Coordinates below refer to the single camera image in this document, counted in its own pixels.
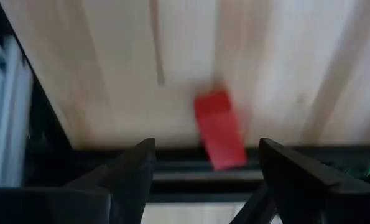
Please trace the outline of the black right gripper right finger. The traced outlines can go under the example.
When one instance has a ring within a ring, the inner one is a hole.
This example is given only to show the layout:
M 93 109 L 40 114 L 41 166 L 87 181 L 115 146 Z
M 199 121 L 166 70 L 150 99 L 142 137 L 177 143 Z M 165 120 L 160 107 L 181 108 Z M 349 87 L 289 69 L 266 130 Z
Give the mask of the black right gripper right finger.
M 233 223 L 370 223 L 370 184 L 271 139 L 259 141 L 263 183 Z

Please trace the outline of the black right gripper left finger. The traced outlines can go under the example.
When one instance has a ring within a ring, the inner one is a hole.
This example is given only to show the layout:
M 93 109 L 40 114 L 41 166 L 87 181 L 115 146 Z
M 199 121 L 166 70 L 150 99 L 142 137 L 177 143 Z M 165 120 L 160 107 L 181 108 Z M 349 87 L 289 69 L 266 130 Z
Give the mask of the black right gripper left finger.
M 0 223 L 140 223 L 155 162 L 147 138 L 62 187 L 0 187 Z

